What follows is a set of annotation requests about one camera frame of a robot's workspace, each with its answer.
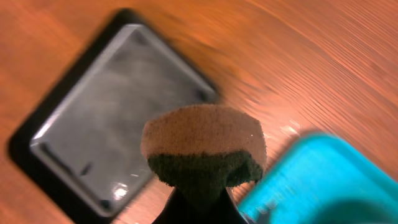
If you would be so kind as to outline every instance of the wooden table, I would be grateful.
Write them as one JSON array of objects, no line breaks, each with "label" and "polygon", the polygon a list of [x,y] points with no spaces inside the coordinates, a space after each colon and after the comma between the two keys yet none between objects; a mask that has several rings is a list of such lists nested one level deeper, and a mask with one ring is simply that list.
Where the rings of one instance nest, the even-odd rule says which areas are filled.
[{"label": "wooden table", "polygon": [[[396,0],[3,0],[0,223],[71,222],[10,161],[6,141],[119,7],[136,8],[201,67],[224,104],[261,121],[268,165],[317,129],[398,179]],[[116,223],[150,223],[170,191],[154,179]]]}]

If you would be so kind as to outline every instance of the teal container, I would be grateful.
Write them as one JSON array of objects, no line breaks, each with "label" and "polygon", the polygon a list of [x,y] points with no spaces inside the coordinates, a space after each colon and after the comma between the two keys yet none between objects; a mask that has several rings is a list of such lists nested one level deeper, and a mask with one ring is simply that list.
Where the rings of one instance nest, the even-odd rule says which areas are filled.
[{"label": "teal container", "polygon": [[398,183],[344,140],[313,134],[297,141],[239,204],[270,223],[398,223]]}]

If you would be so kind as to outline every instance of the tray rim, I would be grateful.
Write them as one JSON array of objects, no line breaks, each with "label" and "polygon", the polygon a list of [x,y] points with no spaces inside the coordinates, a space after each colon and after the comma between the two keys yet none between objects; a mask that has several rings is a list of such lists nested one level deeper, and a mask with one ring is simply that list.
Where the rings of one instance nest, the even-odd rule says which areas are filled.
[{"label": "tray rim", "polygon": [[109,217],[99,216],[66,184],[63,183],[45,164],[36,158],[30,151],[30,140],[45,123],[47,118],[57,106],[68,95],[70,90],[80,80],[96,60],[97,56],[107,47],[109,41],[126,24],[145,25],[155,36],[186,63],[196,74],[206,82],[210,88],[217,93],[217,88],[203,72],[201,72],[191,61],[189,61],[178,50],[167,44],[167,41],[156,32],[136,11],[122,8],[113,11],[100,32],[94,35],[94,39],[83,53],[70,66],[70,68],[59,79],[57,84],[43,97],[33,112],[23,121],[8,141],[8,156],[23,170],[33,182],[38,185],[47,196],[49,196],[59,208],[61,208],[75,223],[110,223],[123,209]]}]

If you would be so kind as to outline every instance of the cleaning tool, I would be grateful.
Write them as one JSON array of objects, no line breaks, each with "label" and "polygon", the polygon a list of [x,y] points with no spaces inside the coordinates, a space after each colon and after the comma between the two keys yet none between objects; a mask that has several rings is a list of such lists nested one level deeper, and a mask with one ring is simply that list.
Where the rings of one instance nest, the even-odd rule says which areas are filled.
[{"label": "cleaning tool", "polygon": [[149,121],[141,151],[149,167],[205,215],[226,187],[258,181],[266,145],[260,122],[220,105],[194,105]]}]

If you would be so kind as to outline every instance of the green sponge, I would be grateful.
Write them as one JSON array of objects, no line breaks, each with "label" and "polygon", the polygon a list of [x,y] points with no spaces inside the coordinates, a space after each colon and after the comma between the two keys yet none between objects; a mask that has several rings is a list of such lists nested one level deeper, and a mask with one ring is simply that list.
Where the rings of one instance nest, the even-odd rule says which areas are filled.
[{"label": "green sponge", "polygon": [[260,180],[266,159],[259,121],[220,105],[189,106],[149,121],[141,151],[159,179],[199,212],[225,187]]}]

